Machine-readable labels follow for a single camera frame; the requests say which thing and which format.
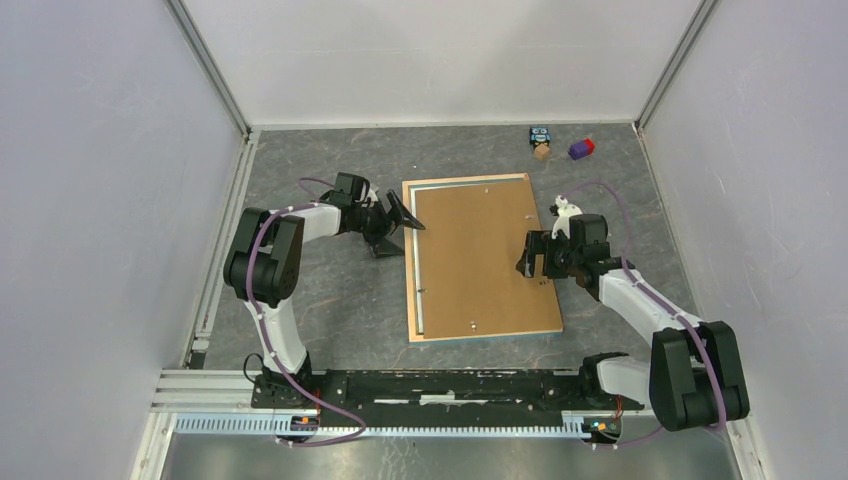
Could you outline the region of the purple and red block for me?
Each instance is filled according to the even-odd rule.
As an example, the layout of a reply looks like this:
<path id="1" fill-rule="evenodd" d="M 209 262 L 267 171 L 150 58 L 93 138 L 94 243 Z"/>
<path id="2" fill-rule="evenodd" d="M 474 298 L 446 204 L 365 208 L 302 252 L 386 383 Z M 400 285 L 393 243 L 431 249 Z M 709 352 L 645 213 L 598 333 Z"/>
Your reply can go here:
<path id="1" fill-rule="evenodd" d="M 573 143 L 568 149 L 568 155 L 572 160 L 580 160 L 594 153 L 595 143 L 590 138 Z"/>

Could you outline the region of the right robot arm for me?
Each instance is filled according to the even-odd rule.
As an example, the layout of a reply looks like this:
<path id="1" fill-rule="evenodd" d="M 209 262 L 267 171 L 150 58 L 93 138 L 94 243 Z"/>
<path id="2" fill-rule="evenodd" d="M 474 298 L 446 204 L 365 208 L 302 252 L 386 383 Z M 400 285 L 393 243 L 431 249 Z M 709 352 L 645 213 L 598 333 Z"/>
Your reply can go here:
<path id="1" fill-rule="evenodd" d="M 653 288 L 627 259 L 611 253 L 604 216 L 577 214 L 558 230 L 530 230 L 516 264 L 525 278 L 574 279 L 622 317 L 650 348 L 640 362 L 624 353 L 584 362 L 580 400 L 602 408 L 617 395 L 650 408 L 667 431 L 720 427 L 751 411 L 737 337 L 723 321 L 705 322 Z"/>

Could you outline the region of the blue owl toy block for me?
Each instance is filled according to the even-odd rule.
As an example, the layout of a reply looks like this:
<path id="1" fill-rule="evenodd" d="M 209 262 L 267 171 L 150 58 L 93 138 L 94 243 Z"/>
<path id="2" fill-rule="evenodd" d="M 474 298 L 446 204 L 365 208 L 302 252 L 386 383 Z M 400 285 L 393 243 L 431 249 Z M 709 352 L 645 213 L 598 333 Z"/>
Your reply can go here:
<path id="1" fill-rule="evenodd" d="M 549 146 L 551 143 L 551 135 L 547 126 L 531 126 L 528 129 L 528 143 L 535 149 L 540 145 Z"/>

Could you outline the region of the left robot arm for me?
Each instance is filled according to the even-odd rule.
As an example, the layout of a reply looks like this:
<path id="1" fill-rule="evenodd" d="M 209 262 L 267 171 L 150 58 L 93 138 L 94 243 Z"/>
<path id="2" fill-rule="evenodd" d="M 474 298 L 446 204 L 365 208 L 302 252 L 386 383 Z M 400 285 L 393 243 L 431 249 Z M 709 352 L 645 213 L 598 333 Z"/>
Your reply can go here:
<path id="1" fill-rule="evenodd" d="M 346 233 L 363 237 L 376 258 L 401 256 L 391 235 L 421 223 L 394 191 L 384 199 L 366 178 L 340 173 L 316 200 L 278 210 L 243 211 L 228 251 L 224 283 L 248 308 L 262 345 L 262 368 L 254 378 L 264 394 L 277 394 L 290 407 L 314 394 L 312 368 L 297 329 L 292 299 L 300 279 L 304 246 Z"/>

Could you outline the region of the light blue toothed strip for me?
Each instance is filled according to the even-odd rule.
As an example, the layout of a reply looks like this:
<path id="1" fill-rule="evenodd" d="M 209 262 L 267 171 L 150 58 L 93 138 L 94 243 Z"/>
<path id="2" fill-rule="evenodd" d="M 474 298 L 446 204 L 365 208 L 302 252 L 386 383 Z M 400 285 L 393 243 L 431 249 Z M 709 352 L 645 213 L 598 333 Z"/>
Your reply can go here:
<path id="1" fill-rule="evenodd" d="M 289 414 L 179 413 L 174 431 L 202 435 L 266 435 L 278 437 L 421 437 L 421 438 L 568 438 L 588 440 L 580 417 L 565 416 L 552 426 L 352 427 L 306 425 L 303 416 Z"/>

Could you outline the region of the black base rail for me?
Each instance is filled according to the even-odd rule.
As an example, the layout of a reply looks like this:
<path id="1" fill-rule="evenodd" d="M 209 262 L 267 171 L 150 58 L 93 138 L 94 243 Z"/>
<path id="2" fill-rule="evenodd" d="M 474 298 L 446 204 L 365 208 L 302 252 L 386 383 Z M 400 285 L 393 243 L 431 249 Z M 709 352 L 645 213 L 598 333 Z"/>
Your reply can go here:
<path id="1" fill-rule="evenodd" d="M 552 426 L 564 411 L 627 406 L 572 370 L 326 370 L 305 398 L 264 394 L 255 409 L 314 409 L 316 424 L 352 427 Z"/>

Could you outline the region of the small wooden cube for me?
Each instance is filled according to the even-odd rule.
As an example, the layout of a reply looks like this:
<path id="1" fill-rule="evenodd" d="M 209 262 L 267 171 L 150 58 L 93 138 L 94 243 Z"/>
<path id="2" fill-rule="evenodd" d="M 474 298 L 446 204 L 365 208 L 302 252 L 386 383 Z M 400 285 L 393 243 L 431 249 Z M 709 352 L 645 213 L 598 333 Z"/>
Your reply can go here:
<path id="1" fill-rule="evenodd" d="M 548 144 L 538 144 L 533 149 L 533 156 L 539 161 L 545 161 L 551 154 L 551 149 Z"/>

